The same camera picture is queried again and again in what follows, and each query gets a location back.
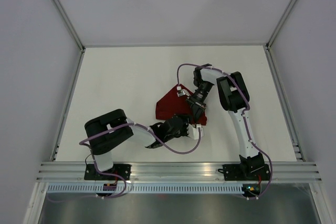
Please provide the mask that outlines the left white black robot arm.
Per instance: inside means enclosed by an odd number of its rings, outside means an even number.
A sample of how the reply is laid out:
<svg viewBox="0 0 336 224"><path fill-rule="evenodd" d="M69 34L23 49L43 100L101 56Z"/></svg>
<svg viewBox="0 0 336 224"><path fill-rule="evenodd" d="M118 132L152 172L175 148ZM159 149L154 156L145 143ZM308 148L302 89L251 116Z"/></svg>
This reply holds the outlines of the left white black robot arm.
<svg viewBox="0 0 336 224"><path fill-rule="evenodd" d="M187 114L175 114L171 118L150 126L140 126L117 109L89 120L84 125L88 145L97 165L96 173L104 180L114 176L112 150L125 141L133 141L145 148L154 149L179 137L198 140L202 131L191 124Z"/></svg>

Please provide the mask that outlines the dark red cloth napkin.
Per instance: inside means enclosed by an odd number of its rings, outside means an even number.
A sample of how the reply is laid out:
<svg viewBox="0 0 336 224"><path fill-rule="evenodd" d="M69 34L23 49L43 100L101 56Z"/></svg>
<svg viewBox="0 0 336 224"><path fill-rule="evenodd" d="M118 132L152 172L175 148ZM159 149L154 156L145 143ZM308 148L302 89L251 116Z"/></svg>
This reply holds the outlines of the dark red cloth napkin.
<svg viewBox="0 0 336 224"><path fill-rule="evenodd" d="M181 86L183 89L186 89L190 93L190 96L194 93L182 84L175 85L156 103L155 116L158 120L167 120L175 114L188 114L192 117L192 124L195 124L193 121L192 110L186 102L188 97L178 97L176 94L177 86Z"/></svg>

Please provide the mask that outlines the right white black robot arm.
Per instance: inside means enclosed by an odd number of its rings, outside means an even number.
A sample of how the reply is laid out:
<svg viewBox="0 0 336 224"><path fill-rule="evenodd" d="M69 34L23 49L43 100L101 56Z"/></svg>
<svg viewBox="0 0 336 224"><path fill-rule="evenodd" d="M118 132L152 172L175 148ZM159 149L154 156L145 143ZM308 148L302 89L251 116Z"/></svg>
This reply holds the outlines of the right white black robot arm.
<svg viewBox="0 0 336 224"><path fill-rule="evenodd" d="M193 119L197 122L205 112L207 98L213 86L218 89L219 101L233 122L239 144L239 167L230 172L223 171L229 179L270 180L272 165L266 164L264 158L269 156L257 147L250 128L248 111L250 96L240 72L227 74L210 64L194 65L193 83L197 87L193 95L186 99Z"/></svg>

